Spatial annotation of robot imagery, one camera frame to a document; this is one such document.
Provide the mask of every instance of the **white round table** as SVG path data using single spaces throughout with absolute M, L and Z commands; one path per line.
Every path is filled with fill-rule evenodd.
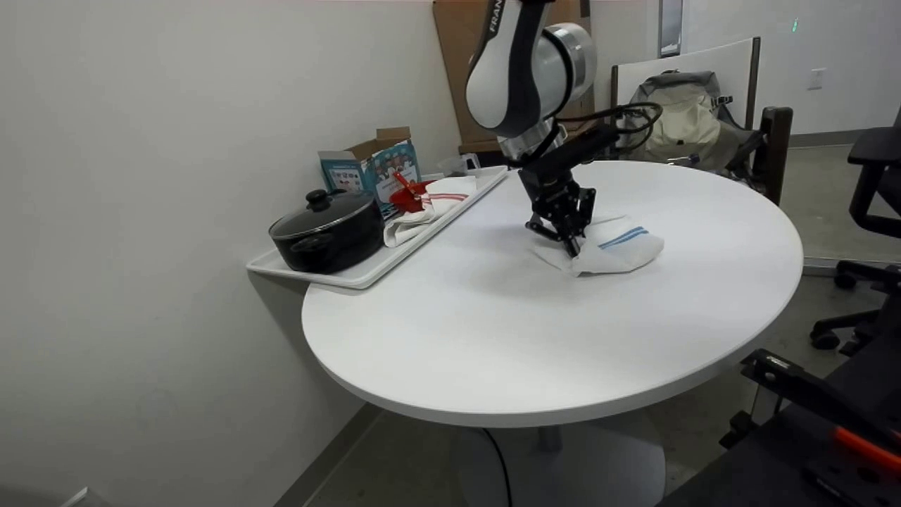
M 801 275 L 789 218 L 718 176 L 603 162 L 593 218 L 665 241 L 625 276 L 570 280 L 527 252 L 530 197 L 492 196 L 366 293 L 311 284 L 304 332 L 356 397 L 427 424 L 542 428 L 635 413 L 735 367 Z

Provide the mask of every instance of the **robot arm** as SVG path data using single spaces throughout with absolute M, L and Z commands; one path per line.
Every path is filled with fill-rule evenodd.
M 520 167 L 534 211 L 530 228 L 561 241 L 568 256 L 576 256 L 593 193 L 570 180 L 570 167 L 596 146 L 615 144 L 615 129 L 593 129 L 570 144 L 556 129 L 555 113 L 593 83 L 593 49 L 573 22 L 542 28 L 545 4 L 489 0 L 466 104 L 472 120 L 499 135 L 501 152 Z

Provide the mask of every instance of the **cardboard box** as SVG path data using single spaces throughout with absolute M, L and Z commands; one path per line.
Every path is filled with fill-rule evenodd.
M 449 103 L 458 127 L 458 152 L 499 152 L 492 134 L 480 129 L 469 117 L 465 91 L 469 76 L 469 56 L 480 42 L 486 0 L 432 0 L 432 25 L 444 59 Z M 555 0 L 548 4 L 548 22 L 579 22 L 589 28 L 589 14 L 583 0 Z M 561 117 L 589 117 L 593 113 L 593 94 L 570 103 Z
M 382 220 L 394 218 L 392 196 L 400 190 L 392 172 L 418 180 L 417 149 L 408 127 L 376 129 L 372 142 L 349 149 L 318 152 L 321 179 L 328 193 L 366 193 L 376 200 Z

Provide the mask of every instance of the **black chair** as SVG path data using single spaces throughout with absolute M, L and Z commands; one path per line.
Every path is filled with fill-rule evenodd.
M 873 197 L 877 196 L 896 214 L 901 214 L 901 113 L 896 127 L 866 129 L 855 139 L 846 165 L 859 165 L 860 176 L 849 200 L 849 218 L 866 231 L 897 236 L 901 220 L 870 214 Z M 877 291 L 886 293 L 886 305 L 873 314 L 853 314 L 839 318 L 825 318 L 814 325 L 811 344 L 817 351 L 839 348 L 836 331 L 853 328 L 855 338 L 845 348 L 845 353 L 859 351 L 873 335 L 886 332 L 886 328 L 901 325 L 901 275 L 897 269 L 870 269 L 859 262 L 836 265 L 836 287 L 853 291 L 855 282 L 876 282 Z

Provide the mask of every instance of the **white cloth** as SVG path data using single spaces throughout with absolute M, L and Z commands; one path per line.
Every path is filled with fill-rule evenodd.
M 563 275 L 589 276 L 589 275 L 629 275 L 642 265 L 649 265 L 662 252 L 665 241 L 652 236 L 629 218 L 614 218 L 591 224 L 579 241 L 579 253 L 570 260 L 561 244 L 545 236 L 531 236 L 530 246 L 542 262 L 555 265 Z
M 400 214 L 386 224 L 382 244 L 389 248 L 401 246 L 414 236 L 418 236 L 432 220 L 448 214 L 454 207 L 475 196 L 472 179 L 441 179 L 425 187 L 421 211 Z

